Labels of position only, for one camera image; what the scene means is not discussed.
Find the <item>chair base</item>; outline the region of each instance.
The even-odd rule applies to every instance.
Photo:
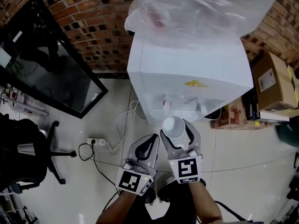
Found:
[[[49,145],[49,148],[51,147],[51,143],[52,143],[52,138],[53,138],[53,135],[54,135],[54,130],[55,130],[55,127],[58,127],[59,126],[59,122],[58,121],[54,121],[51,128],[50,128],[50,131],[49,131],[49,135],[47,137],[47,143]],[[50,170],[50,172],[52,172],[54,174],[54,176],[56,177],[56,179],[58,180],[59,184],[65,184],[65,179],[62,179],[60,178],[55,166],[54,166],[54,163],[51,159],[52,156],[70,156],[71,158],[74,158],[77,156],[76,154],[76,151],[73,151],[73,152],[70,152],[70,153],[57,153],[57,152],[50,152],[50,155],[48,157],[48,169]]]

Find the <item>chair wheel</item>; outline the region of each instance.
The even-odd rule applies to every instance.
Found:
[[[71,152],[71,158],[75,158],[77,156],[76,151]]]

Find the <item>box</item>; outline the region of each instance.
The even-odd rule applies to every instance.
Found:
[[[256,121],[280,125],[283,123],[290,122],[290,118],[269,111],[260,111],[260,118],[256,119]]]
[[[270,126],[272,124],[247,120],[241,97],[224,106],[220,118],[211,121],[214,129],[258,130]]]
[[[299,115],[299,81],[292,67],[268,52],[252,68],[252,76],[260,110],[288,117]]]
[[[246,111],[246,118],[248,120],[256,120],[260,118],[260,110],[258,108],[258,100],[256,89],[253,87],[250,91],[242,96],[242,102]]]

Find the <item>wrist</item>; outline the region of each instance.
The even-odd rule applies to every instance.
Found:
[[[190,182],[189,183],[190,188],[205,188],[205,185],[202,182]]]
[[[130,193],[130,192],[126,192],[124,191],[121,196],[122,198],[126,199],[126,200],[135,200],[135,198],[137,197],[136,194],[134,193]]]

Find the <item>yellow sticker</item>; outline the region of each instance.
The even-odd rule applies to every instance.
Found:
[[[296,103],[298,104],[298,93],[297,93],[297,89],[295,88],[295,98],[296,98]]]
[[[192,80],[191,82],[186,82],[185,85],[199,87],[199,88],[206,88],[208,85],[204,83],[200,83],[198,80]]]
[[[288,66],[288,73],[289,73],[289,77],[290,77],[290,79],[292,79],[292,73],[291,73],[291,69],[290,69],[289,66]]]
[[[288,110],[288,111],[286,111],[286,113],[292,113],[292,112],[294,112],[295,110]]]

